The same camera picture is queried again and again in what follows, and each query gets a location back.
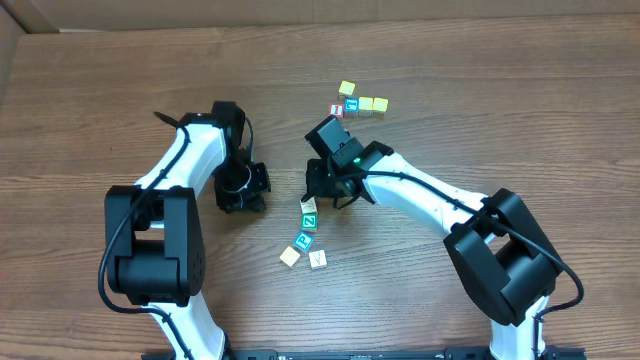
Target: white cube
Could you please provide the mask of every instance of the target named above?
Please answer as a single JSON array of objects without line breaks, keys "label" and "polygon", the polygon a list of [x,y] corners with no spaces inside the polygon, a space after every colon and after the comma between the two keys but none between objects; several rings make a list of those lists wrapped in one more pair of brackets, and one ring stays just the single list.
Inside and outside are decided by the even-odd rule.
[{"label": "white cube", "polygon": [[324,255],[324,250],[310,252],[309,261],[311,262],[311,270],[327,267],[327,257]]}]

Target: cube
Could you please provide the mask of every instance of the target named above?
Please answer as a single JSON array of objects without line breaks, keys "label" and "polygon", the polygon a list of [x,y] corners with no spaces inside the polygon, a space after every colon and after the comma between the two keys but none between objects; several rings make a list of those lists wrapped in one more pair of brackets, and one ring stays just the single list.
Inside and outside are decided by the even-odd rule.
[{"label": "cube", "polygon": [[329,115],[333,115],[335,117],[342,117],[342,110],[344,109],[343,104],[330,104],[329,105]]},{"label": "cube", "polygon": [[311,262],[311,270],[327,267],[327,257],[324,254],[324,250],[310,252],[309,262]]},{"label": "cube", "polygon": [[295,265],[300,259],[300,254],[295,251],[291,246],[287,246],[282,255],[280,255],[280,261],[287,264],[288,267],[293,269],[293,265]]},{"label": "cube", "polygon": [[344,117],[345,118],[358,117],[358,99],[355,99],[355,98],[344,99]]},{"label": "cube", "polygon": [[347,96],[353,95],[355,89],[356,84],[350,83],[348,81],[343,81],[340,84],[340,89],[338,89],[338,100],[344,100]]},{"label": "cube", "polygon": [[311,198],[305,202],[300,201],[300,208],[303,214],[317,214],[318,207],[316,206],[316,199]]},{"label": "cube", "polygon": [[385,98],[373,99],[373,116],[384,118],[384,114],[387,112],[387,106],[389,106],[389,100]]},{"label": "cube", "polygon": [[309,232],[318,231],[318,214],[317,213],[308,213],[302,214],[302,224],[300,228]]},{"label": "cube", "polygon": [[373,98],[360,97],[358,101],[358,116],[371,116],[373,112]]},{"label": "cube", "polygon": [[300,231],[300,234],[298,234],[296,240],[293,242],[293,246],[302,250],[305,254],[311,248],[311,244],[313,244],[313,237],[304,231]]}]

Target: wall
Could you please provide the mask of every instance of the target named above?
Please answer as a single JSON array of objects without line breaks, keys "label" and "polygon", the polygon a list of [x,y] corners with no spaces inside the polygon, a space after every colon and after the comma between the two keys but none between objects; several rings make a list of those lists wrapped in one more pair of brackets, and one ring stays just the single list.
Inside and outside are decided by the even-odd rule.
[{"label": "wall", "polygon": [[23,34],[24,31],[0,7],[0,106],[2,106],[2,98],[9,81],[11,60],[16,52],[18,38]]},{"label": "wall", "polygon": [[638,0],[0,0],[56,29],[123,30],[640,12]]}]

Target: yellow cube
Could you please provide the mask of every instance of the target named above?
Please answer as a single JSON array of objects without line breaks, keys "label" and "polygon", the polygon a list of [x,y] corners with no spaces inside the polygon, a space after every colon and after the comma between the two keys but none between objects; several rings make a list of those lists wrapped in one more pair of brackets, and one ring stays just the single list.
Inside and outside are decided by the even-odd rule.
[{"label": "yellow cube", "polygon": [[385,98],[375,98],[373,100],[373,116],[383,118],[387,112],[387,106],[389,106],[389,100]]},{"label": "yellow cube", "polygon": [[356,84],[350,83],[348,81],[342,81],[340,84],[340,89],[338,90],[338,100],[344,100],[347,96],[353,95],[354,90],[356,89]]},{"label": "yellow cube", "polygon": [[298,259],[300,259],[300,254],[291,246],[287,246],[282,255],[280,255],[280,260],[292,269],[293,265],[298,262]]},{"label": "yellow cube", "polygon": [[373,111],[373,98],[361,97],[358,105],[358,116],[371,116]]}]

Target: wooden tabletop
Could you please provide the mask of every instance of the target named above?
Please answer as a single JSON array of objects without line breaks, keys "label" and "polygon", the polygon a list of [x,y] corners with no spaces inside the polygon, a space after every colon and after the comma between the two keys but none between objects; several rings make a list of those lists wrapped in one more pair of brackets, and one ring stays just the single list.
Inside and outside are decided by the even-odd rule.
[{"label": "wooden tabletop", "polygon": [[[581,16],[27,35],[0,115],[0,358],[135,359],[168,349],[146,316],[96,290],[103,199],[173,142],[152,116],[235,100],[272,193],[261,215],[198,200],[203,292],[236,348],[425,350],[487,345],[442,239],[405,215],[321,202],[328,268],[278,256],[299,230],[303,136],[340,80],[390,100],[346,120],[455,186],[520,194],[582,278],[548,344],[640,357],[640,16]],[[551,303],[569,300],[566,275]]]}]

